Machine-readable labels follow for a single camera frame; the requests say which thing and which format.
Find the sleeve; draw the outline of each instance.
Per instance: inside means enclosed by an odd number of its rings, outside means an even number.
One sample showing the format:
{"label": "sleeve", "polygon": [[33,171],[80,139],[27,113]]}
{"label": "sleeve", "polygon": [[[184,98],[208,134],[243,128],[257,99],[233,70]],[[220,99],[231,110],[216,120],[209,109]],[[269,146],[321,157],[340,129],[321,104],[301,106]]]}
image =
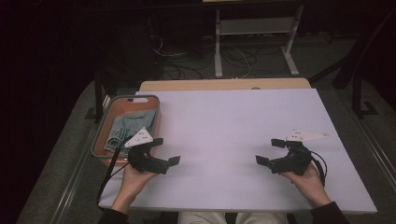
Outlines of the sleeve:
{"label": "sleeve", "polygon": [[112,209],[105,209],[98,224],[126,224],[128,216]]}
{"label": "sleeve", "polygon": [[347,218],[335,202],[311,210],[315,224],[348,224]]}

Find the person's leg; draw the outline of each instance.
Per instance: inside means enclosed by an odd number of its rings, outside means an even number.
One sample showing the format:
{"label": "person's leg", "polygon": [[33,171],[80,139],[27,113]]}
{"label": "person's leg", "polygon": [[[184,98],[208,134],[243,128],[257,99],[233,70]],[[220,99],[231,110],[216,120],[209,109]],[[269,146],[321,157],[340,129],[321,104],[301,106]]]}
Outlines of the person's leg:
{"label": "person's leg", "polygon": [[227,224],[225,213],[179,212],[178,224]]}
{"label": "person's leg", "polygon": [[238,213],[235,224],[288,224],[284,213]]}

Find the dark background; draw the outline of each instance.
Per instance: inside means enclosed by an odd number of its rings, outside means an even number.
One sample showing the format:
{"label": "dark background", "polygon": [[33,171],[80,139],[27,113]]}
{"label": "dark background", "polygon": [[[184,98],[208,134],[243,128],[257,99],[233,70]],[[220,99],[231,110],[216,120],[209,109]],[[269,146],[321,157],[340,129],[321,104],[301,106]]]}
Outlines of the dark background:
{"label": "dark background", "polygon": [[[322,4],[308,6],[304,9],[299,35],[318,32],[340,36],[367,35],[389,12],[389,2],[323,1]],[[113,4],[116,7],[128,7],[123,1],[113,1]],[[77,98],[95,76],[103,80],[106,90],[113,94],[119,86],[138,88],[142,80],[161,78],[161,61],[149,49],[146,24],[152,15],[98,15],[78,10],[80,7],[105,6],[105,1],[88,0],[1,2],[2,223],[15,223],[17,220]],[[207,33],[213,31],[211,20],[200,19],[201,16],[205,18],[206,13],[212,15],[213,11],[192,15],[181,13],[174,18],[173,23],[165,23],[159,18],[172,18],[172,14],[157,12],[152,17],[157,27],[155,32],[173,35],[168,37],[170,40],[186,36],[199,44],[196,34],[211,35]],[[238,10],[238,13],[242,16],[244,13],[254,15],[251,11]],[[172,27],[183,27],[183,21],[194,22],[197,29],[174,34]],[[387,47],[384,46],[380,45],[376,49]],[[369,62],[372,62],[369,67],[373,70],[375,65],[372,60]],[[377,84],[378,89],[381,89],[381,85],[383,83]],[[394,85],[387,87],[387,90],[392,88],[394,90]],[[388,95],[390,101],[394,100],[394,91],[383,94],[385,98]]]}

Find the person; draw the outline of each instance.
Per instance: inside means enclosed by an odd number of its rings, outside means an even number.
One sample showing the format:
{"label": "person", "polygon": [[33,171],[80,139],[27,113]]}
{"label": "person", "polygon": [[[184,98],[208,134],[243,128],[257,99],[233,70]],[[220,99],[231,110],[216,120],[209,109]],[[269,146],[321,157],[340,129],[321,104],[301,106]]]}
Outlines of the person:
{"label": "person", "polygon": [[[145,187],[146,183],[148,183],[152,177],[156,176],[156,174],[150,172],[140,173],[130,165],[125,166],[124,169],[119,194],[114,200],[111,208],[105,209],[98,222],[99,224],[127,223],[127,212],[135,197],[143,187]],[[310,210],[310,213],[315,224],[348,223],[336,202],[332,202],[330,197],[327,195],[320,181],[318,170],[314,164],[311,163],[303,175],[296,175],[294,172],[286,172],[281,175],[289,179],[311,204],[313,209]],[[210,220],[211,217],[205,217],[206,215],[212,216],[212,220],[215,221],[212,222]],[[259,224],[263,223],[260,222],[261,220],[267,218],[271,219],[271,221],[265,223],[287,223],[286,219],[279,214],[255,213],[254,216],[250,215],[251,214],[245,214],[245,216],[242,215],[239,218],[239,223]],[[195,221],[190,223],[226,223],[225,217],[222,213],[195,213],[195,215],[187,214],[187,217],[189,221],[196,218]]]}

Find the floor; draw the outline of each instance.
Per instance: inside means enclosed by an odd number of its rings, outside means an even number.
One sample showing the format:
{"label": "floor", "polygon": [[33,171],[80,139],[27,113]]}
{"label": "floor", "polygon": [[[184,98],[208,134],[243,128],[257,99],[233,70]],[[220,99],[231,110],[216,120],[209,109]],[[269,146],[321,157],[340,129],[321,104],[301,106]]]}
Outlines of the floor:
{"label": "floor", "polygon": [[[347,55],[355,39],[330,36],[297,36],[291,55],[301,77],[311,78]],[[284,35],[225,36],[221,39],[224,78],[290,77],[280,47]],[[162,79],[215,78],[213,38],[204,39],[200,52],[179,48],[157,49],[166,60]],[[378,212],[370,215],[347,216],[351,223],[396,223],[396,112],[378,95],[370,83],[363,82],[363,100],[370,102],[377,115],[359,119],[351,110],[351,86],[337,90],[332,81],[337,70],[312,83],[339,133],[347,153],[369,191]],[[94,108],[92,83],[80,95],[64,130],[53,149],[34,190],[21,212],[18,223],[94,223],[101,215],[95,206],[95,193],[106,167],[91,157],[87,149],[97,125],[89,116]],[[144,223],[158,213],[133,211],[131,223]],[[311,223],[308,213],[296,214],[298,223]]]}

